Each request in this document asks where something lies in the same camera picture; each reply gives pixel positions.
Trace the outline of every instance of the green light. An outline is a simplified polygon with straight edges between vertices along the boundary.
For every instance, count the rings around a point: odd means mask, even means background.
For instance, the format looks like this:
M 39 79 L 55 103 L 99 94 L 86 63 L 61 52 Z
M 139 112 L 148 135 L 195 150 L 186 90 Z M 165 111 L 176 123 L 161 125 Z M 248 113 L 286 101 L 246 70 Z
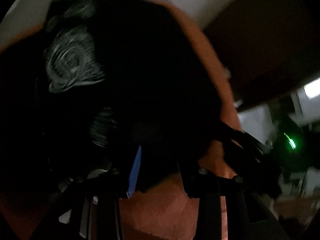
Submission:
M 289 139 L 289 141 L 291 142 L 292 147 L 293 147 L 293 148 L 295 148 L 295 147 L 296 147 L 296 145 L 295 145 L 294 141 L 292 141 L 292 139 Z
M 290 139 L 290 137 L 287 136 L 286 133 L 284 133 L 284 135 L 289 139 L 289 143 L 290 143 L 292 149 L 295 149 L 296 148 L 296 144 L 294 143 L 294 141 L 292 139 Z

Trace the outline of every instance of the blue strip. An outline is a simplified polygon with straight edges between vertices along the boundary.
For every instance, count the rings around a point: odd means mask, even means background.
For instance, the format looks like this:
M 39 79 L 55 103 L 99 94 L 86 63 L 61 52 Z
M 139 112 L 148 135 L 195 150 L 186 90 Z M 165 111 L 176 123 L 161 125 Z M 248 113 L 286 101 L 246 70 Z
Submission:
M 141 146 L 139 146 L 136 157 L 134 159 L 132 169 L 129 175 L 129 187 L 127 191 L 127 196 L 130 198 L 136 189 L 138 174 L 140 170 L 141 163 Z

